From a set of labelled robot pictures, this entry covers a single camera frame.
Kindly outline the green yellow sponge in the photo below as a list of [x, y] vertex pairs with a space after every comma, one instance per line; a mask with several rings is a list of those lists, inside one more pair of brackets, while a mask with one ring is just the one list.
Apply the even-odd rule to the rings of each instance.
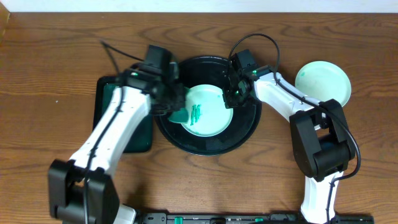
[[173, 111], [170, 116], [168, 117], [168, 120], [172, 123], [178, 123], [178, 124], [183, 124], [187, 123], [190, 119], [189, 112], [186, 108], [181, 108], [178, 111]]

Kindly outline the round black tray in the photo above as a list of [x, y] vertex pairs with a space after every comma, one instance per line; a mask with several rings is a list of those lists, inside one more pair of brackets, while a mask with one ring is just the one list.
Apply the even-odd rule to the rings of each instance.
[[[228, 60], [216, 56], [199, 56], [179, 63], [180, 80], [185, 87], [210, 84], [219, 88], [229, 85]], [[250, 102], [233, 109], [233, 117], [224, 131], [212, 137], [190, 134], [181, 124], [172, 123], [168, 116], [154, 120], [164, 137], [174, 146], [196, 155], [216, 156], [230, 152], [244, 144], [253, 134], [261, 118], [262, 104]]]

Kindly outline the mint green plate with stain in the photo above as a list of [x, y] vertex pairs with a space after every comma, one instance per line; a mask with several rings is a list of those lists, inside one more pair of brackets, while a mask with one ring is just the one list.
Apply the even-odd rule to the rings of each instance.
[[295, 87], [321, 101], [334, 99], [341, 106], [347, 104], [352, 90], [347, 74], [339, 66], [327, 61], [304, 65], [296, 75]]

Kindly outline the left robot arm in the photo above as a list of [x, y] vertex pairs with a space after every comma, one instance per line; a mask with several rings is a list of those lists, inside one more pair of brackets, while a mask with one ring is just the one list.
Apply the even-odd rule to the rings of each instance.
[[123, 205], [113, 183], [118, 162], [153, 106], [185, 106], [183, 83], [124, 85], [113, 96], [89, 138], [68, 161], [54, 160], [48, 172], [50, 216], [64, 223], [134, 223], [137, 212]]

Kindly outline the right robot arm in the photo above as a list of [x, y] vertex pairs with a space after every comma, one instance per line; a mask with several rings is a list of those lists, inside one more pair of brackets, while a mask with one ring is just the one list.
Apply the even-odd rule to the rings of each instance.
[[355, 175], [344, 172], [349, 161], [360, 158], [341, 104], [311, 98], [268, 68], [228, 72], [227, 77], [229, 83], [223, 90], [226, 107], [257, 100], [289, 122], [294, 158], [305, 175], [301, 214], [309, 223], [333, 221], [337, 186]]

